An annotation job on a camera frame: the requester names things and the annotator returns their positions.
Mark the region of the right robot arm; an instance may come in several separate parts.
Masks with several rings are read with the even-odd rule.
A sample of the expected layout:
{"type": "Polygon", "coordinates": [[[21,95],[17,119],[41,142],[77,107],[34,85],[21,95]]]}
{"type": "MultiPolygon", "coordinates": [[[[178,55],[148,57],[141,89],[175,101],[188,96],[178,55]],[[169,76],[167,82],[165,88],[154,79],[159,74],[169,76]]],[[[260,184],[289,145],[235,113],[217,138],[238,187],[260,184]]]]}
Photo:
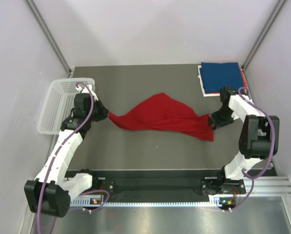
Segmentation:
{"type": "Polygon", "coordinates": [[[225,86],[219,91],[221,108],[212,113],[209,125],[213,130],[234,123],[240,119],[243,123],[238,142],[239,151],[233,160],[217,174],[217,180],[211,190],[215,193],[241,191],[243,178],[251,178],[248,172],[254,165],[265,160],[269,166],[272,157],[277,154],[280,119],[266,114],[248,97],[248,89],[234,89],[225,86]]]}

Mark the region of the red t-shirt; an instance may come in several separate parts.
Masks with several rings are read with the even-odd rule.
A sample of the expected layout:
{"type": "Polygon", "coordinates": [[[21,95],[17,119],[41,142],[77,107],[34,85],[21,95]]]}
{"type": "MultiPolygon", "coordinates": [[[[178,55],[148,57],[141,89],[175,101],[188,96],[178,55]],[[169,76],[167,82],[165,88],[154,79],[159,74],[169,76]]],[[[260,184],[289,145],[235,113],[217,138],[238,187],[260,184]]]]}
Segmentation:
{"type": "Polygon", "coordinates": [[[109,119],[124,130],[174,131],[200,140],[214,139],[208,114],[199,116],[191,107],[165,93],[149,97],[124,115],[110,113],[109,119]]]}

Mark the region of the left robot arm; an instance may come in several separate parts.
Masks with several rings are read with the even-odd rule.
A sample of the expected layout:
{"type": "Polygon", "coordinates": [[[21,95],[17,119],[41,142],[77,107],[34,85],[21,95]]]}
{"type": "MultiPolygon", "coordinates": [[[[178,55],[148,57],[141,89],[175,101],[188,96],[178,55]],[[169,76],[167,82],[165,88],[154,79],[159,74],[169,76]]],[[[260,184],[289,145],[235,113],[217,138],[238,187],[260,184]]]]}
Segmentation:
{"type": "Polygon", "coordinates": [[[66,179],[65,174],[76,149],[83,142],[93,121],[104,120],[108,111],[93,91],[74,97],[71,114],[63,121],[58,140],[46,164],[33,180],[26,181],[24,192],[31,212],[64,217],[70,203],[84,191],[95,193],[100,182],[88,169],[66,179]]]}

